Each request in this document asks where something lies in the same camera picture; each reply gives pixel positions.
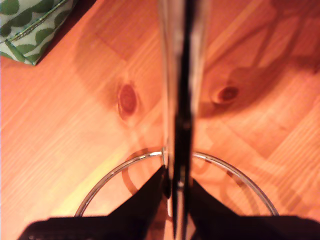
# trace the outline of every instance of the green bag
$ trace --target green bag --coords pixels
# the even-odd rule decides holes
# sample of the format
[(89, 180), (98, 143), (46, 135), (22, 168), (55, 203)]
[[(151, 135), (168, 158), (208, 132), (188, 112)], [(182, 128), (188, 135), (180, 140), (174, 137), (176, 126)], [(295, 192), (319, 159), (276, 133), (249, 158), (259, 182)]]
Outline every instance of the green bag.
[(1, 56), (36, 65), (77, 1), (1, 0)]

